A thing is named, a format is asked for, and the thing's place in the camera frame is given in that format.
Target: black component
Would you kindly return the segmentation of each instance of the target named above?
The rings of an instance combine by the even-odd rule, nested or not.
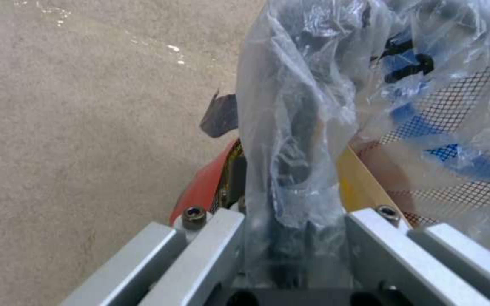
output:
[[[213,95],[200,128],[212,138],[218,138],[237,128],[236,95],[218,97],[218,91]]]
[[[397,290],[221,288],[205,306],[412,306]]]
[[[393,39],[389,39],[387,41],[387,44],[385,45],[385,52],[383,52],[383,54],[381,55],[381,58],[384,58],[386,56],[403,54],[403,53],[405,53],[411,49],[413,49],[413,41],[411,39],[408,41],[405,41],[399,45],[394,43]]]
[[[226,306],[259,306],[259,304],[252,292],[241,290],[228,299]]]
[[[245,196],[245,179],[247,178],[247,159],[236,157],[230,164],[228,174],[228,199],[226,203],[235,203]]]
[[[418,65],[409,65],[400,70],[391,72],[385,76],[386,83],[396,83],[401,79],[408,77],[410,75],[416,75],[422,71],[423,75],[427,75],[434,70],[434,60],[431,56],[426,54],[417,54],[416,60],[419,62]]]

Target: black plastic part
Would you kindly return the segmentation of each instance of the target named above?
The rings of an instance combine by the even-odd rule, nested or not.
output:
[[[412,306],[397,290],[220,288],[205,306]]]
[[[245,196],[245,179],[247,178],[247,159],[237,157],[230,165],[228,174],[228,203],[235,203]]]

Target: gray concrete floor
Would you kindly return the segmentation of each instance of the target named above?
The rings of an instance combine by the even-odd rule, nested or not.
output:
[[[231,138],[197,127],[263,2],[0,0],[0,305],[57,304],[167,222]]]

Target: blue part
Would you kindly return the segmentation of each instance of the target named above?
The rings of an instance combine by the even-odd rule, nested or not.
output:
[[[459,154],[459,145],[450,144],[445,147],[439,147],[438,149],[426,150],[426,152],[438,157],[441,162],[445,162],[448,159],[453,159]]]

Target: hex socket bolt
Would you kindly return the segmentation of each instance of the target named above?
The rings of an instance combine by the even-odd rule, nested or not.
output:
[[[378,213],[385,220],[389,221],[390,224],[398,227],[398,223],[400,222],[400,215],[393,207],[388,205],[379,205],[376,207],[376,213]]]
[[[200,230],[207,221],[207,213],[201,207],[190,207],[182,212],[182,226],[188,230]]]

